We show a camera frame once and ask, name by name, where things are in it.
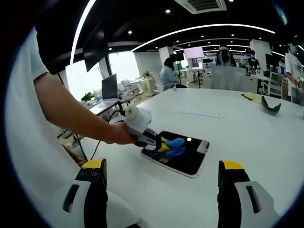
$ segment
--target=air vent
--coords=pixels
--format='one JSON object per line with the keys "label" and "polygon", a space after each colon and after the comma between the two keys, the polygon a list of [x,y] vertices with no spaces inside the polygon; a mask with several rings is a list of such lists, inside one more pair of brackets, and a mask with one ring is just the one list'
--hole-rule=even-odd
{"label": "air vent", "polygon": [[192,14],[227,10],[224,0],[175,0]]}

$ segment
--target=ceiling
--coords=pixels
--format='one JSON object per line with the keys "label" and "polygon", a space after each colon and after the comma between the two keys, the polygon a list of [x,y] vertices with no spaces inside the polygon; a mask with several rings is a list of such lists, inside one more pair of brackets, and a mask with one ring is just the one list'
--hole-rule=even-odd
{"label": "ceiling", "polygon": [[[227,7],[226,11],[193,15],[174,0],[96,0],[85,20],[76,48],[82,48],[86,38],[95,28],[96,32],[104,31],[109,46],[112,47],[111,52],[118,52],[132,50],[141,43],[180,29],[235,23],[269,29],[275,31],[276,34],[234,26],[199,28],[167,36],[136,51],[156,51],[157,48],[164,46],[177,46],[177,49],[218,44],[249,46],[250,40],[261,38],[270,42],[274,51],[285,54],[287,47],[279,45],[284,44],[284,38],[290,36],[291,33],[284,32],[284,20],[277,9],[284,12],[288,24],[293,25],[294,28],[301,28],[301,20],[298,20],[301,9],[295,7],[295,0],[223,1]],[[36,24],[36,30],[40,55],[45,63],[65,53],[67,53],[66,56],[69,55],[76,28],[88,2],[88,0],[61,0],[59,4],[47,9],[41,15]],[[205,47],[204,50],[214,50],[214,48],[217,47]],[[243,51],[246,49],[245,47],[231,48]],[[302,50],[299,50],[299,58],[304,60]]]}

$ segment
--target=white shirt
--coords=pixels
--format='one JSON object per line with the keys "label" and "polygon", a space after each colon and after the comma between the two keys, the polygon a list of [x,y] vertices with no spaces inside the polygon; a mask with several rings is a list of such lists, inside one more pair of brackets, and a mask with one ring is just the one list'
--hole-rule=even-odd
{"label": "white shirt", "polygon": [[176,77],[174,71],[167,66],[163,66],[161,70],[161,81],[164,85],[170,83],[178,83],[179,79]]}
{"label": "white shirt", "polygon": [[34,79],[47,71],[33,30],[20,48],[10,75],[5,130],[16,175],[30,201],[48,220],[53,193],[74,180],[79,167],[56,139],[40,107]]}
{"label": "white shirt", "polygon": [[[285,56],[285,67],[286,73],[290,73],[294,79],[297,79],[298,77],[304,77],[304,71],[301,62],[290,52]],[[288,96],[291,96],[292,87],[297,88],[294,82],[288,79]]]}

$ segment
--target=black cable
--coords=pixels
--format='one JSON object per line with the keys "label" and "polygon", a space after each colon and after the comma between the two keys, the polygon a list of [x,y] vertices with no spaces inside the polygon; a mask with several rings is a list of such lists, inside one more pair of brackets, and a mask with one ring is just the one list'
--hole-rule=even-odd
{"label": "black cable", "polygon": [[[121,110],[115,110],[111,115],[110,115],[110,117],[109,117],[109,119],[108,119],[108,122],[110,122],[111,121],[111,119],[112,119],[112,117],[114,116],[114,114],[115,113],[117,113],[117,112],[120,112],[120,114],[122,114],[123,116],[124,116],[124,111],[121,111]],[[98,148],[98,146],[99,146],[99,143],[100,143],[100,140],[99,140],[99,142],[98,142],[98,144],[97,144],[97,146],[95,147],[95,150],[94,150],[94,153],[93,153],[93,155],[92,155],[92,157],[91,157],[91,160],[93,159],[93,157],[94,157],[94,155],[95,155],[95,153],[96,153],[96,151],[97,151],[97,148]]]}
{"label": "black cable", "polygon": [[80,140],[79,140],[79,138],[78,138],[78,134],[75,134],[75,135],[76,135],[76,138],[77,138],[77,140],[78,140],[78,144],[79,144],[79,146],[80,146],[81,152],[82,152],[84,158],[88,161],[88,159],[87,159],[87,157],[86,157],[86,155],[85,155],[84,149],[82,148],[81,142],[80,142]]}

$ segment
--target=yellow object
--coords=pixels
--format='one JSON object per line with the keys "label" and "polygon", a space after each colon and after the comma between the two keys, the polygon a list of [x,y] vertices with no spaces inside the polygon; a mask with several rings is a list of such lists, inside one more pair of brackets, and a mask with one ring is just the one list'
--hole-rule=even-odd
{"label": "yellow object", "polygon": [[235,161],[222,160],[226,170],[243,170],[244,167]]}
{"label": "yellow object", "polygon": [[158,150],[158,152],[165,152],[168,150],[170,150],[170,148],[166,144],[162,143],[161,148]]}
{"label": "yellow object", "polygon": [[166,159],[166,158],[161,158],[161,159],[160,159],[160,162],[165,164],[165,163],[168,162],[168,159]]}
{"label": "yellow object", "polygon": [[90,160],[83,164],[81,168],[101,168],[101,163],[104,160],[104,158],[97,159],[97,160]]}
{"label": "yellow object", "polygon": [[248,92],[248,93],[244,93],[244,97],[249,98],[250,100],[252,100],[253,102],[257,103],[257,104],[262,104],[262,96],[259,94],[254,94],[252,92]]}

